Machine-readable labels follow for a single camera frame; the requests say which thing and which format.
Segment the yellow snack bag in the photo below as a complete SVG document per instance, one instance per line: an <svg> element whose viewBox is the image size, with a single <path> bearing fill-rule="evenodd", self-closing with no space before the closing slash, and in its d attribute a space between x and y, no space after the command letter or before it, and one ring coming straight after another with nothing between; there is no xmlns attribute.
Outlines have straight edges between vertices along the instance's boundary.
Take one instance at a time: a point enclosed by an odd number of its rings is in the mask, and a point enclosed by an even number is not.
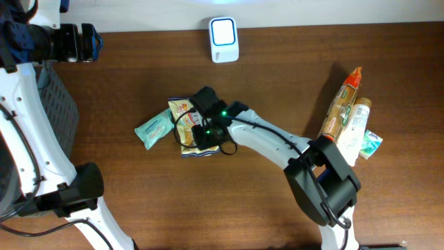
<svg viewBox="0 0 444 250"><path fill-rule="evenodd" d="M204 150L197 148L191 128L202 124L202 116L197 111L191 111L194 106L188 98L169 98L168 105L176 124L175 136L180 141L183 158L209 156L220 151L218 146Z"/></svg>

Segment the teal wipes pack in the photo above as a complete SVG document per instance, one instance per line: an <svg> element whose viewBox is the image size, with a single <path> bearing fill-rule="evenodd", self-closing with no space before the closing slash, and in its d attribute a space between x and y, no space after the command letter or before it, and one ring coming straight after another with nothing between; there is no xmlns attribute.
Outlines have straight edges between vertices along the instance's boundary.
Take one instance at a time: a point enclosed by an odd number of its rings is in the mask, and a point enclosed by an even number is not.
<svg viewBox="0 0 444 250"><path fill-rule="evenodd" d="M171 132L173 129L171 109L167 108L160 114L137 127L134 132L149 150L158 140Z"/></svg>

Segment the orange spaghetti pack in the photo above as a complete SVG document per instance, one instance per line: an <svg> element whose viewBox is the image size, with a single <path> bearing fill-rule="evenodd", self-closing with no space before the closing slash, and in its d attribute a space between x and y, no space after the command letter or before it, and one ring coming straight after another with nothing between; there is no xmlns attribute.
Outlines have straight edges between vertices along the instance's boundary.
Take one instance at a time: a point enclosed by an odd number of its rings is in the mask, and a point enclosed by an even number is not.
<svg viewBox="0 0 444 250"><path fill-rule="evenodd" d="M338 140L348 123L352 107L355 104L362 79L361 71L362 67L355 68L344 80L330 104L319 135L323 135L333 142Z"/></svg>

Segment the white tube with tan cap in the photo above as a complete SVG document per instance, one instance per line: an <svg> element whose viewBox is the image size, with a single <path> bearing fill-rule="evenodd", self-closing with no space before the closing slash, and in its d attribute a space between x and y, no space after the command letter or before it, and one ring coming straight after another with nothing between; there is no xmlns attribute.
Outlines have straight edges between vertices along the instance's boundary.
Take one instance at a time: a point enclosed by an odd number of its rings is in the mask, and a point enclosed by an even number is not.
<svg viewBox="0 0 444 250"><path fill-rule="evenodd" d="M336 143L349 166L354 167L364 140L364 133L372 101L359 97L352 108L350 119Z"/></svg>

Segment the small teal tissue pack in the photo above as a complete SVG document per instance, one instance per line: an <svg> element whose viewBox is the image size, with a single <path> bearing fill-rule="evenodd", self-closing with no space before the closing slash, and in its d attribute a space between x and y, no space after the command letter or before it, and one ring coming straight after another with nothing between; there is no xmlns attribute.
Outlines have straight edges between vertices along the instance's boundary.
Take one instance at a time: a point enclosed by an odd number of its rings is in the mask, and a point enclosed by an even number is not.
<svg viewBox="0 0 444 250"><path fill-rule="evenodd" d="M380 136L367 129L364 133L364 139L359 155L366 160L369 159L376 152L382 142L383 139Z"/></svg>

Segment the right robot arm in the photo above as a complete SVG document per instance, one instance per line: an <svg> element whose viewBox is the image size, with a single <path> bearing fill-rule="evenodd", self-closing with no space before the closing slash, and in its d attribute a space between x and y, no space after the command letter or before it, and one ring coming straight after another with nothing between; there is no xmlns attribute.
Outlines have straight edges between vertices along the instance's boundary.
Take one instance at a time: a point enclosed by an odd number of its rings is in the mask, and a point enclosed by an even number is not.
<svg viewBox="0 0 444 250"><path fill-rule="evenodd" d="M200 148L233 142L280 167L300 209L319 226L322 249L359 249L353 213L360 180L335 143L293 135L236 101L191 99L204 124L195 137Z"/></svg>

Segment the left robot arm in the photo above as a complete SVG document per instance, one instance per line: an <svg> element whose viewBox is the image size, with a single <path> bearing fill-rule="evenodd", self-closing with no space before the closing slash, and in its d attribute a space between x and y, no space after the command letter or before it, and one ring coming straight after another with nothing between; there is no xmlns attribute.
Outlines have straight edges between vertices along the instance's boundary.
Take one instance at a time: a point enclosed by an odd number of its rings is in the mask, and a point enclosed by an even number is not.
<svg viewBox="0 0 444 250"><path fill-rule="evenodd" d="M68 1L1 2L1 220L54 213L95 249L135 249L103 198L95 163L73 165L78 115L54 62L97 60L103 40L92 24L63 24Z"/></svg>

